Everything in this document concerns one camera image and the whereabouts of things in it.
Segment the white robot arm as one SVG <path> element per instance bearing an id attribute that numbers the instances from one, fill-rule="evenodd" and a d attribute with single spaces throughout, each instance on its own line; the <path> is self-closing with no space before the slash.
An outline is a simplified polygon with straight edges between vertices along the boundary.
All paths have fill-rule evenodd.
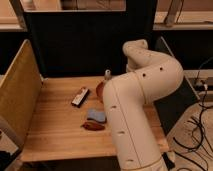
<path id="1" fill-rule="evenodd" d="M 176 91 L 183 68 L 174 57 L 148 48 L 144 39 L 127 41 L 127 72 L 103 88 L 104 110 L 121 171 L 168 171 L 143 106 Z"/>

